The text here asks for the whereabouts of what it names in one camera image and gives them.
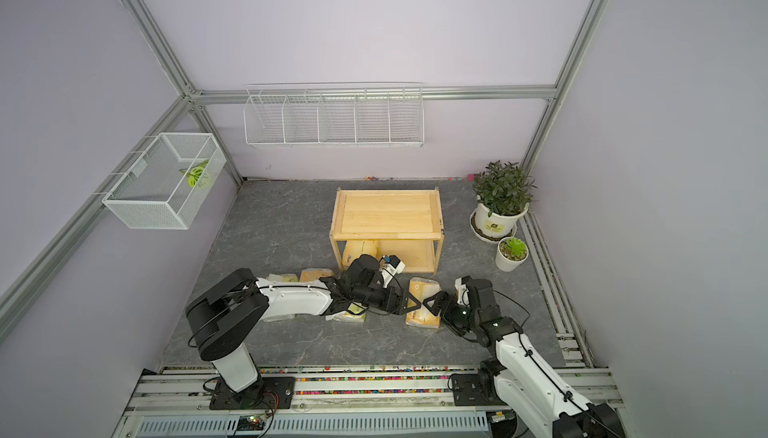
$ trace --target wire mesh basket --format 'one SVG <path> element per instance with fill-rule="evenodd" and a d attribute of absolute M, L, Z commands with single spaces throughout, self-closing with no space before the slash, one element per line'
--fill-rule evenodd
<path fill-rule="evenodd" d="M 424 144 L 420 90 L 358 94 L 251 94 L 243 112 L 246 142 L 274 146 Z"/>
<path fill-rule="evenodd" d="M 186 230 L 225 163 L 210 133 L 160 133 L 102 203 L 132 229 Z"/>

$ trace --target white robotic arm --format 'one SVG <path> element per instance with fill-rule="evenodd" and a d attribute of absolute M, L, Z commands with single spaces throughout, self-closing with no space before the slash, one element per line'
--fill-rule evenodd
<path fill-rule="evenodd" d="M 240 269 L 187 307 L 200 357 L 211 361 L 233 400 L 258 401 L 263 384 L 244 339 L 258 320 L 277 315 L 333 315 L 352 303 L 402 315 L 422 306 L 405 291 L 387 286 L 404 268 L 397 257 L 383 263 L 369 255 L 352 262 L 338 279 L 280 283 L 256 279 Z M 485 396 L 509 405 L 537 438 L 624 438 L 616 413 L 592 405 L 574 391 L 533 348 L 520 325 L 502 317 L 488 280 L 457 280 L 457 297 L 441 291 L 423 306 L 442 315 L 454 333 L 487 347 L 494 359 L 482 363 L 478 381 Z"/>

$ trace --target gray marble floor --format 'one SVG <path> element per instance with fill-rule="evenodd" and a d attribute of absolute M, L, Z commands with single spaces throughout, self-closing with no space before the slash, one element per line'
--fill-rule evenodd
<path fill-rule="evenodd" d="M 328 232 L 336 189 L 440 189 L 446 241 L 437 275 L 444 290 L 453 290 L 456 278 L 471 275 L 490 279 L 494 288 L 519 301 L 531 312 L 525 331 L 538 352 L 552 365 L 564 366 L 552 319 L 531 261 L 511 273 L 494 264 L 494 245 L 475 238 L 469 214 L 475 208 L 467 181 L 255 181 L 245 182 L 219 234 L 190 301 L 212 284 L 241 267 L 256 276 L 296 273 L 306 268 L 336 269 Z M 407 284 L 410 275 L 398 275 Z M 502 313 L 520 322 L 525 313 L 497 296 Z M 246 345 L 259 365 L 419 364 L 477 366 L 488 351 L 437 330 L 405 324 L 404 316 L 368 314 L 364 323 L 326 321 L 299 315 L 286 321 L 259 323 Z M 206 364 L 187 347 L 190 328 L 180 317 L 162 356 L 163 365 Z"/>

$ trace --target lavender wall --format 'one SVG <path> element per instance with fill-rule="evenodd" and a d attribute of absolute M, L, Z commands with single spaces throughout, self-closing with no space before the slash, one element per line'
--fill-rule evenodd
<path fill-rule="evenodd" d="M 198 88 L 415 81 L 553 84 L 589 0 L 145 0 Z M 542 100 L 425 104 L 422 149 L 260 149 L 242 107 L 211 117 L 246 176 L 445 177 L 521 159 Z"/>
<path fill-rule="evenodd" d="M 0 0 L 0 294 L 175 98 L 119 0 Z"/>
<path fill-rule="evenodd" d="M 222 175 L 191 228 L 131 230 L 111 213 L 0 344 L 4 436 L 103 438 L 155 368 L 234 199 Z"/>
<path fill-rule="evenodd" d="M 768 0 L 611 0 L 537 217 L 640 436 L 764 434 Z"/>
<path fill-rule="evenodd" d="M 145 0 L 198 88 L 552 84 L 589 0 Z"/>
<path fill-rule="evenodd" d="M 176 94 L 119 0 L 0 0 L 0 85 L 2 293 Z M 0 434 L 110 435 L 234 193 L 223 175 L 188 231 L 106 214 L 0 344 Z"/>

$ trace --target wooden crate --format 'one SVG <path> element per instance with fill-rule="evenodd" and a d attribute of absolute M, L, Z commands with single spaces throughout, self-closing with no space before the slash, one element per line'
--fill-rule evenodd
<path fill-rule="evenodd" d="M 336 193 L 330 238 L 341 270 L 339 241 L 378 240 L 378 259 L 397 255 L 407 273 L 434 273 L 445 234 L 437 189 Z"/>

